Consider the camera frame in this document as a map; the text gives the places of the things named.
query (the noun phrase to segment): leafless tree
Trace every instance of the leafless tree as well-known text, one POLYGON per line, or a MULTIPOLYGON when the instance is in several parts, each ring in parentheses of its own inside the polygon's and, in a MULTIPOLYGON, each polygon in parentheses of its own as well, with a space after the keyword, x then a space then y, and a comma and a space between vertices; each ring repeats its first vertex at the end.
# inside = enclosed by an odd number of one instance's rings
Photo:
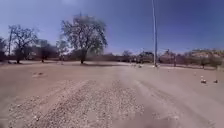
POLYGON ((76 50, 81 50, 81 64, 88 52, 102 52, 107 46, 105 27, 102 21, 83 15, 75 16, 72 22, 62 21, 62 35, 76 50))
POLYGON ((57 41, 56 47, 60 58, 63 60, 65 53, 68 52, 68 42, 64 40, 57 41))
POLYGON ((4 60, 6 52, 6 40, 0 37, 0 61, 4 60))
POLYGON ((129 62, 130 61, 130 58, 131 58, 131 55, 132 53, 128 50, 125 50, 123 53, 122 53, 122 56, 123 56, 123 61, 125 62, 129 62))
POLYGON ((47 40, 38 39, 37 41, 37 55, 41 58, 42 63, 44 60, 48 59, 49 57, 53 57, 57 54, 57 50, 54 46, 52 46, 47 40))
POLYGON ((23 55, 26 47, 29 47, 30 44, 34 43, 37 39, 36 31, 30 28, 23 28, 20 25, 10 26, 11 30, 11 41, 16 48, 16 61, 20 63, 20 60, 23 59, 23 55))

